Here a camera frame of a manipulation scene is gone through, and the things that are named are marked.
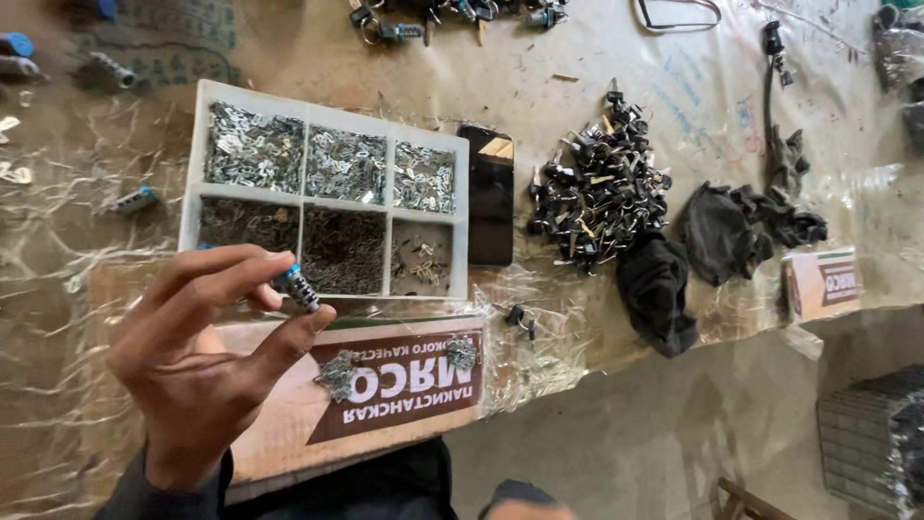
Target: cardboard box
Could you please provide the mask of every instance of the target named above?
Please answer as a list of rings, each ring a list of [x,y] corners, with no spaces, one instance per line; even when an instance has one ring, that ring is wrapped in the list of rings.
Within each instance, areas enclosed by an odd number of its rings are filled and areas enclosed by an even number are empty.
[[[797,323],[859,310],[863,286],[853,248],[783,259],[789,313]]]
[[[249,354],[282,322],[218,328],[229,352]],[[480,418],[481,362],[446,360],[453,337],[481,353],[480,318],[380,324],[364,320],[322,332],[311,352],[276,384],[260,416],[231,446],[235,474],[226,501],[285,488]],[[334,402],[313,382],[341,350],[360,353],[353,395]]]

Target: sleeve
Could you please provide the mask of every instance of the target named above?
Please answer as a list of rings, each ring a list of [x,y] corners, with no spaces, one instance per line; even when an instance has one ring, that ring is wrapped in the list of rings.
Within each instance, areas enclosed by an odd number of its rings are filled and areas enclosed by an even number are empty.
[[[115,486],[109,502],[94,520],[218,519],[225,507],[225,491],[234,474],[231,451],[225,452],[218,471],[194,492],[178,493],[155,488],[144,476],[145,452],[135,456]]]

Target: concrete floor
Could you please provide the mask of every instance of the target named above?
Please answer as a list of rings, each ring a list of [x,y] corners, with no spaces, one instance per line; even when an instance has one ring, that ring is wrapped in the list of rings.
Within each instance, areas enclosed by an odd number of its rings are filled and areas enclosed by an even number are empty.
[[[924,362],[924,311],[864,311],[806,329],[825,340],[818,362],[774,331],[593,374],[445,435],[456,511],[475,518],[509,477],[584,519],[700,520],[717,511],[715,482],[726,476],[795,518],[875,517],[824,490],[815,402]]]

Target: pile of black keys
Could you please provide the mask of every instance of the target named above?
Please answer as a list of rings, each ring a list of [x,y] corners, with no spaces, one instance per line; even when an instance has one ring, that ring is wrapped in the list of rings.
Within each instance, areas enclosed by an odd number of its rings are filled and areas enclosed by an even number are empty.
[[[638,105],[618,90],[606,94],[612,111],[591,122],[574,140],[562,142],[574,167],[560,164],[562,150],[537,168],[529,186],[536,211],[527,224],[530,236],[545,235],[561,248],[556,265],[573,265],[594,275],[616,258],[646,228],[661,228],[667,213],[664,192],[671,188],[670,168],[656,169],[649,146],[648,122]]]

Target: key ring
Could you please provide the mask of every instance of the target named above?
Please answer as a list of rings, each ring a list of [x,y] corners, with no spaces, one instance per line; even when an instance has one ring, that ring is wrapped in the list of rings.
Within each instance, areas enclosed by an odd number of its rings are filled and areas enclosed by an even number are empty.
[[[532,314],[532,311],[528,311],[528,310],[526,310],[526,309],[523,309],[523,315],[524,315],[524,316],[525,316],[525,315],[530,315],[530,316],[532,316],[532,322],[533,322],[533,323],[536,323],[536,315]],[[529,330],[529,327],[523,325],[523,316],[521,316],[521,317],[519,318],[519,320],[517,320],[517,324],[520,325],[520,328],[522,328],[523,330]]]
[[[379,43],[382,42],[382,38],[379,37],[377,31],[376,31],[376,40],[375,40],[375,42],[370,42],[370,41],[369,41],[369,37],[366,35],[367,32],[368,32],[368,31],[366,30],[366,28],[369,27],[369,24],[372,23],[372,22],[375,22],[375,28],[376,28],[376,30],[377,30],[378,27],[379,27],[379,20],[375,19],[374,17],[368,17],[368,18],[362,20],[362,22],[359,24],[359,32],[362,33],[362,39],[365,40],[366,43],[368,43],[369,45],[377,45],[377,44],[379,44]]]

